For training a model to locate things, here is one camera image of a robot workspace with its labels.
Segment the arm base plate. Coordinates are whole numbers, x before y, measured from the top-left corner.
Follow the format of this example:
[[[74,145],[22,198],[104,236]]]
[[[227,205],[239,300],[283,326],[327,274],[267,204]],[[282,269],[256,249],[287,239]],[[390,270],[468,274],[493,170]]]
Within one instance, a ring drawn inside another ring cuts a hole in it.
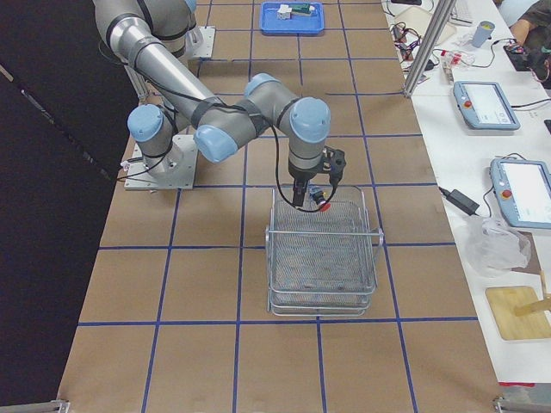
[[[171,151],[165,156],[160,165],[147,170],[147,166],[153,166],[156,161],[147,158],[144,162],[141,150],[134,145],[132,157],[138,158],[135,163],[130,163],[123,185],[128,191],[154,191],[172,189],[192,189],[195,182],[195,167],[198,150],[192,135],[177,134],[172,139]]]
[[[210,59],[214,51],[214,26],[196,26],[185,35],[186,59]]]

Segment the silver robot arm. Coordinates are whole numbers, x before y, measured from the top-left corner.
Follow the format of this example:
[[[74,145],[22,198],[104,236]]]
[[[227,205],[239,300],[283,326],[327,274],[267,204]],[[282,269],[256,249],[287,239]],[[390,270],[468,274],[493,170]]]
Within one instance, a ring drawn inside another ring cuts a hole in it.
[[[186,52],[186,34],[196,27],[196,1],[145,0],[138,4],[152,35],[181,58]]]
[[[292,206],[301,208],[308,183],[327,174],[337,187],[344,154],[326,146],[331,111],[317,98],[299,97],[278,79],[260,73],[245,97],[226,105],[179,58],[196,24],[194,1],[96,1],[96,26],[104,44],[149,80],[195,129],[194,141],[212,163],[232,156],[266,129],[288,137]]]

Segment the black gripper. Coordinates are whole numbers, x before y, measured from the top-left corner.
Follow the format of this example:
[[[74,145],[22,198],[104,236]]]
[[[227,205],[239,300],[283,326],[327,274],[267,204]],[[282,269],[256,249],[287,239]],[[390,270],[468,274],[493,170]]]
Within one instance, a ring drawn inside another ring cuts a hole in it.
[[[288,158],[288,173],[294,178],[293,206],[302,206],[306,194],[306,182],[312,180],[322,169],[321,157],[303,159],[299,157]]]

